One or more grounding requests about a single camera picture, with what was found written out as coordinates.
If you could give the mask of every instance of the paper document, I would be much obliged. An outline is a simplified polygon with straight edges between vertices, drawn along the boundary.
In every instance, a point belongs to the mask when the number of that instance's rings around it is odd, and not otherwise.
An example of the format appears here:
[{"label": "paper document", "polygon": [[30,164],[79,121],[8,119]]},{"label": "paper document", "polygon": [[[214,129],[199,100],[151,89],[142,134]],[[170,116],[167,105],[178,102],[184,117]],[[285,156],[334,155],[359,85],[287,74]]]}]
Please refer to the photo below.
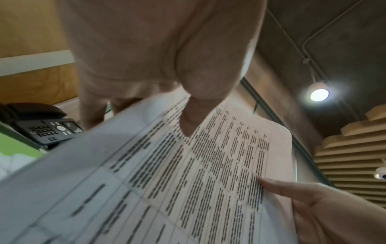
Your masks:
[{"label": "paper document", "polygon": [[181,88],[140,102],[0,182],[1,243],[297,243],[291,134],[218,106],[192,137]]}]

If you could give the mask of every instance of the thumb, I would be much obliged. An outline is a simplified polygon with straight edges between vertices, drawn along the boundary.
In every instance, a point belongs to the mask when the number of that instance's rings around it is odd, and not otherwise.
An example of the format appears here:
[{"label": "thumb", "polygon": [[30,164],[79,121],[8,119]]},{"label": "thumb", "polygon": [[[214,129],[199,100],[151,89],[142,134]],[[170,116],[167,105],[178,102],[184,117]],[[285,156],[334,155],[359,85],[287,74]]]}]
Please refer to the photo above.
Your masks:
[{"label": "thumb", "polygon": [[191,96],[180,117],[180,128],[184,135],[193,135],[208,114],[221,102],[222,99],[198,99]]},{"label": "thumb", "polygon": [[324,186],[316,183],[285,182],[259,177],[259,183],[269,192],[312,205],[324,195]]}]

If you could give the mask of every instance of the phone button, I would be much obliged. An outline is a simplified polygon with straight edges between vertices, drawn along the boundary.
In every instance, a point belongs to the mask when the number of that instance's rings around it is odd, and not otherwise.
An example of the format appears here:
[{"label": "phone button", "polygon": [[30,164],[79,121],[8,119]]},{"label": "phone button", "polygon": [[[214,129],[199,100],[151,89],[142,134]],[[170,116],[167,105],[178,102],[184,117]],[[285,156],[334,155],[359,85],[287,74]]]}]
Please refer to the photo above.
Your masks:
[{"label": "phone button", "polygon": [[65,129],[63,126],[60,126],[60,125],[57,126],[56,128],[57,128],[58,130],[60,130],[60,131],[66,131],[66,129]]}]

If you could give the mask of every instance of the concrete ceiling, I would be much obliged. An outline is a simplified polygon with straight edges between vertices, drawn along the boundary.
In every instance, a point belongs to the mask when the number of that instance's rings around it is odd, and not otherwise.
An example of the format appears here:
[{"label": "concrete ceiling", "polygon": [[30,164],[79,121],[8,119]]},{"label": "concrete ceiling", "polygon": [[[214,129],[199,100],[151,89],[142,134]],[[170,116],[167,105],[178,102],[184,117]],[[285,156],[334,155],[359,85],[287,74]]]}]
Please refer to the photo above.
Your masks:
[{"label": "concrete ceiling", "polygon": [[[385,0],[269,0],[257,51],[325,137],[386,103],[384,13]],[[307,57],[331,87],[324,102],[306,96]]]}]

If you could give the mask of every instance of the phone display screen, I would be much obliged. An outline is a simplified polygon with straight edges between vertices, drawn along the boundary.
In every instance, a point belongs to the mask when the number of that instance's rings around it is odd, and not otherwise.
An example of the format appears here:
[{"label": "phone display screen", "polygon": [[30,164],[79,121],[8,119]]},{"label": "phone display screen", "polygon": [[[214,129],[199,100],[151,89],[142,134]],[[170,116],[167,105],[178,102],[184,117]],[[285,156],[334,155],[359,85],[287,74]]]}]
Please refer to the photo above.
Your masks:
[{"label": "phone display screen", "polygon": [[62,124],[74,133],[83,132],[83,130],[79,126],[77,126],[76,123],[74,122],[62,122]]}]

